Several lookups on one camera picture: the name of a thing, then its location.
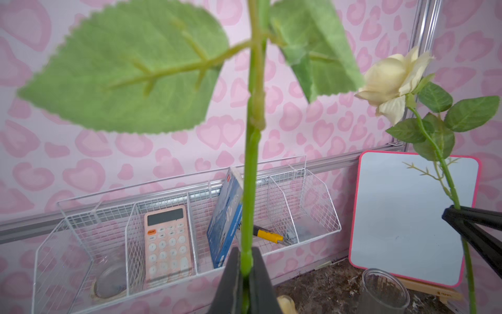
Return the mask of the blue book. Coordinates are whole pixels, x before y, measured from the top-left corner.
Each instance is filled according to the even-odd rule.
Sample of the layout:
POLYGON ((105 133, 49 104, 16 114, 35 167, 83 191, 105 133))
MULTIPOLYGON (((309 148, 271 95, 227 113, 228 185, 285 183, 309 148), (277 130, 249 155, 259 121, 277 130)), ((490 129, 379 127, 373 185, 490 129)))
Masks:
POLYGON ((244 181, 235 167, 230 167, 223 181, 207 229, 210 257, 214 268, 223 267, 241 223, 244 181))

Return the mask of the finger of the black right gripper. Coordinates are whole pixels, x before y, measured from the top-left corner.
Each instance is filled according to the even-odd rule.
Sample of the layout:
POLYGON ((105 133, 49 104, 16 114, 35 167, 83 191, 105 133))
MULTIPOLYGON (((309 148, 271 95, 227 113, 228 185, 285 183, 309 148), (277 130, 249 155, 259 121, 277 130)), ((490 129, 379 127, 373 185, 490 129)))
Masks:
POLYGON ((462 206, 461 209, 456 209, 452 205, 444 210, 442 219, 448 223, 460 220, 461 222, 478 224, 501 231, 501 213, 496 211, 487 211, 464 206, 462 206))
POLYGON ((487 233, 480 226, 501 231, 501 222, 479 222, 465 219, 445 219, 501 278, 501 240, 487 233))

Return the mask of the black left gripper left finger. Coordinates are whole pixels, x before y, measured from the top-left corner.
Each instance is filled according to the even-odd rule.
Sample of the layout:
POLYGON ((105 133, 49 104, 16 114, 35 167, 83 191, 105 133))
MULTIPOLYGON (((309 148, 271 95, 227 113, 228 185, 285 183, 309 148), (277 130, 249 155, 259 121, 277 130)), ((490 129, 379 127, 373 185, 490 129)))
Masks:
POLYGON ((241 313, 240 255, 238 248, 232 248, 208 314, 241 313))

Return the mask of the clear tape roll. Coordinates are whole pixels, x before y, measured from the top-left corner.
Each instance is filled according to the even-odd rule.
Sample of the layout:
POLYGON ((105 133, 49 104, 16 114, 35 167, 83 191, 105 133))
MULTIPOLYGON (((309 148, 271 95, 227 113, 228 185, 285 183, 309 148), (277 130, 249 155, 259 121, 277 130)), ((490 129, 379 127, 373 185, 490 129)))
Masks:
POLYGON ((93 282, 91 297, 98 303, 121 298, 127 293, 125 262, 108 262, 93 282))

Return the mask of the yellow utility knife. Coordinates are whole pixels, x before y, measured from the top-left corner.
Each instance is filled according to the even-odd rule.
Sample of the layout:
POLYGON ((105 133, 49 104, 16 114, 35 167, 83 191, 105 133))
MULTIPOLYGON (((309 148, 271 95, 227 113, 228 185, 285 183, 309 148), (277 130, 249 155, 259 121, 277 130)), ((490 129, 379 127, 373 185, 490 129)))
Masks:
POLYGON ((284 236, 276 234, 270 230, 262 228, 260 226, 253 226, 253 236, 267 240, 268 242, 281 244, 281 245, 292 245, 292 242, 287 240, 284 236))

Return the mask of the pink calculator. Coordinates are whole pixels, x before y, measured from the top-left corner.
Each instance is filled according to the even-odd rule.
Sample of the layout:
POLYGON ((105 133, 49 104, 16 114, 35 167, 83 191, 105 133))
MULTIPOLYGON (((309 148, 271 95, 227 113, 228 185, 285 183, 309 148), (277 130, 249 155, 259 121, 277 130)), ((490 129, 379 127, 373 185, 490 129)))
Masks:
POLYGON ((193 271, 186 207, 178 205, 145 215, 145 281, 176 281, 193 271))

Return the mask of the wooden easel stand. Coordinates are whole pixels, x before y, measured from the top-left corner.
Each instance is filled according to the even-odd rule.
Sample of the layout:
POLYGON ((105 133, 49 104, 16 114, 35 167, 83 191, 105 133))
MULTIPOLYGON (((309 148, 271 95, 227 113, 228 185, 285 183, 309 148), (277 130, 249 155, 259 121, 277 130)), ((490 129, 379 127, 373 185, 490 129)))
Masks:
POLYGON ((402 282, 402 284, 405 285, 407 289, 436 296, 439 298, 439 301, 445 305, 447 305, 450 301, 462 301, 464 299, 462 293, 459 293, 458 291, 451 288, 419 282, 400 276, 397 276, 397 278, 402 282))

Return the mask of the clear glass vase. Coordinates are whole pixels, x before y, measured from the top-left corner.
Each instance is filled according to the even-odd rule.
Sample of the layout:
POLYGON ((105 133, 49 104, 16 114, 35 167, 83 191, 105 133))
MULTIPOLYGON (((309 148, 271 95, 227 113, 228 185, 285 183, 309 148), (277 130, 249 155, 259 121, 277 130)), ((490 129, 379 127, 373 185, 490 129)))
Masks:
POLYGON ((376 268, 362 273, 362 292, 357 313, 401 314, 410 304, 405 285, 392 274, 376 268))

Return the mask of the yellow flower-shaped vase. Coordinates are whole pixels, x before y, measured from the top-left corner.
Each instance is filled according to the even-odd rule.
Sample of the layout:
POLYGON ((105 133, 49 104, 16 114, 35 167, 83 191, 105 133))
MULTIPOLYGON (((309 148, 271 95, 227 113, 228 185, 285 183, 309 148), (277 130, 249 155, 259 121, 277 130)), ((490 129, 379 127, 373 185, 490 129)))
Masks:
POLYGON ((277 302, 283 314, 298 314, 295 307, 295 302, 287 295, 282 295, 277 298, 277 302))

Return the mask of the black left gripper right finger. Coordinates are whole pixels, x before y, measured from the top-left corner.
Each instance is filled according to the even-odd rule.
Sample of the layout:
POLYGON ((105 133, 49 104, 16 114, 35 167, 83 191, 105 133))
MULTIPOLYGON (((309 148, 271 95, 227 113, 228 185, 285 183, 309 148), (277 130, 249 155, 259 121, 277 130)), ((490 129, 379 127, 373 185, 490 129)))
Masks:
POLYGON ((252 247, 252 257, 253 267, 249 275, 249 313, 282 314, 259 248, 252 247))

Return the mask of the pink-framed whiteboard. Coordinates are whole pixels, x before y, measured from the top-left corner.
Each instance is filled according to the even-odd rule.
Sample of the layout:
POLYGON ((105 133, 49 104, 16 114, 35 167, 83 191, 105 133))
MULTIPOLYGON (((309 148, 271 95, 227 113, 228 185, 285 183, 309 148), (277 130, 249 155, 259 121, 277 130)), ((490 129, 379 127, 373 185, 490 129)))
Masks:
POLYGON ((350 263, 408 279, 457 287, 464 271, 460 235, 442 219, 453 202, 433 163, 413 153, 360 157, 350 263))

